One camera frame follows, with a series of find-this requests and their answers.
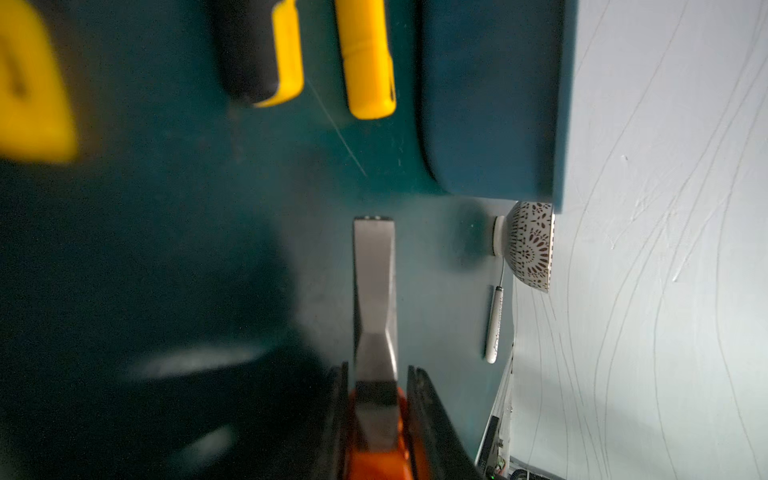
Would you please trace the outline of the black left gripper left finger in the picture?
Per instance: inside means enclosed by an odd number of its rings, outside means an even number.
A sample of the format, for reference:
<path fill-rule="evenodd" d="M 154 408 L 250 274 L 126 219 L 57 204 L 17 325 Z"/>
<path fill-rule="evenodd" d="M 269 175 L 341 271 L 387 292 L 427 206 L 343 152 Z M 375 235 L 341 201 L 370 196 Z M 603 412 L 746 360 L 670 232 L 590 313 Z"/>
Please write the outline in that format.
<path fill-rule="evenodd" d="M 312 429 L 309 479 L 345 479 L 348 438 L 348 363 L 327 376 Z"/>

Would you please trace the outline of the small yellow black pliers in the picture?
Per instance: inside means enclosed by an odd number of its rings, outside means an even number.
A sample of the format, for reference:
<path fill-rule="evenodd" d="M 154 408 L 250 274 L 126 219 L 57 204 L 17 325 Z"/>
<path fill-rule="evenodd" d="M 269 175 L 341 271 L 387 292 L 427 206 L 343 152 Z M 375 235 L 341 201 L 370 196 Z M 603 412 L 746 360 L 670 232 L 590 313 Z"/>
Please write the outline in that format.
<path fill-rule="evenodd" d="M 78 153 L 75 119 L 54 45 L 28 1 L 1 3 L 1 156 L 66 164 Z"/>

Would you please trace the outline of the large yellow black pliers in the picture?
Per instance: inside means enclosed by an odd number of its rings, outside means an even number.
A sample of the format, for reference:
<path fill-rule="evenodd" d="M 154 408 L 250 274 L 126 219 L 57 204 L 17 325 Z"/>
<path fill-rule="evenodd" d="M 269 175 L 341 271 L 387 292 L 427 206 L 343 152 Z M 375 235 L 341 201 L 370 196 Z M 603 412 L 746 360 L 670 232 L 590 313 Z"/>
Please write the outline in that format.
<path fill-rule="evenodd" d="M 342 76 L 347 108 L 359 120 L 392 115 L 395 69 L 384 1 L 329 1 L 301 18 L 296 1 L 211 1 L 224 90 L 256 108 L 297 98 L 307 66 L 330 61 Z"/>

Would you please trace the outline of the orange combination pliers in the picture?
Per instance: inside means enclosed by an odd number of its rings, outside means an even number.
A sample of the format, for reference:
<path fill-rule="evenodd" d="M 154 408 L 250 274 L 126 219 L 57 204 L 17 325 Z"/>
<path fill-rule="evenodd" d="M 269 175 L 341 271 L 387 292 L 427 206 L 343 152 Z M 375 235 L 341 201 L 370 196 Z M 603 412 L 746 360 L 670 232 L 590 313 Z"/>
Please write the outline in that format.
<path fill-rule="evenodd" d="M 404 395 L 398 386 L 395 223 L 353 221 L 354 390 L 350 479 L 411 479 Z"/>

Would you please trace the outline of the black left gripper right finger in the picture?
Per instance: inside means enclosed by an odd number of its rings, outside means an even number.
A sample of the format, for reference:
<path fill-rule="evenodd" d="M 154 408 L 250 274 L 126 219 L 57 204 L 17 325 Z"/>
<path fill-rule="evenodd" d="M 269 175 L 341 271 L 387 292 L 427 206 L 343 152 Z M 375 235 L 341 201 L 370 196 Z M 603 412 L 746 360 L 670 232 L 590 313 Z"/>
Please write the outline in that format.
<path fill-rule="evenodd" d="M 424 369 L 408 368 L 407 404 L 415 479 L 481 479 Z"/>

